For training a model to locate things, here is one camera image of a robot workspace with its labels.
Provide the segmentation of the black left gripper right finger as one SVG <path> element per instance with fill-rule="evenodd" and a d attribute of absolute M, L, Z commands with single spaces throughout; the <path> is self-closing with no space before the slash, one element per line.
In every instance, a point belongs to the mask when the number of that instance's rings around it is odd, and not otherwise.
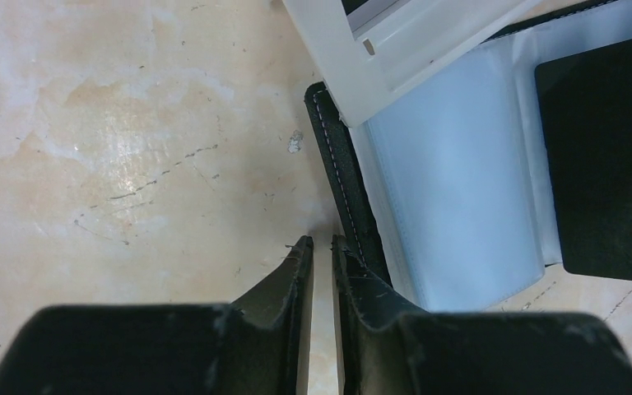
<path fill-rule="evenodd" d="M 351 248 L 332 237 L 332 280 L 341 394 L 419 394 L 402 331 L 429 312 L 396 292 Z"/>

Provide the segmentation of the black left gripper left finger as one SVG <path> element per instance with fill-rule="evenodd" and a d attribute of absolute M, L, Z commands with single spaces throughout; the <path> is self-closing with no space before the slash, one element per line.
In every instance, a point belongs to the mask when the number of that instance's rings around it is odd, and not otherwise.
<path fill-rule="evenodd" d="M 314 242 L 300 237 L 270 274 L 231 307 L 229 394 L 306 394 Z"/>

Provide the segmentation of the black credit card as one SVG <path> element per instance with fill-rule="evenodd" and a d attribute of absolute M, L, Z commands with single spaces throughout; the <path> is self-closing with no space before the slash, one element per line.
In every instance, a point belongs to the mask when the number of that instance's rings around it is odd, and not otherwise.
<path fill-rule="evenodd" d="M 541 63 L 535 80 L 564 267 L 632 281 L 632 39 Z"/>

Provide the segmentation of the black leather card holder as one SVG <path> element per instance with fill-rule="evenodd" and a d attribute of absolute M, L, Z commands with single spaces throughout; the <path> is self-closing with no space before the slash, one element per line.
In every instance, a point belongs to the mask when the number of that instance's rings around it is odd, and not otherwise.
<path fill-rule="evenodd" d="M 430 311 L 490 307 L 563 264 L 536 67 L 632 39 L 632 1 L 504 28 L 358 128 L 304 101 L 346 236 Z"/>

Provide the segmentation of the white plastic card tray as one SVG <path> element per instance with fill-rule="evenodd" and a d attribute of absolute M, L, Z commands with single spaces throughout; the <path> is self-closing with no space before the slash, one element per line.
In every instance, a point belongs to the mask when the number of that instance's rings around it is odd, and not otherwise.
<path fill-rule="evenodd" d="M 537 5 L 535 1 L 286 1 L 343 122 L 356 127 Z"/>

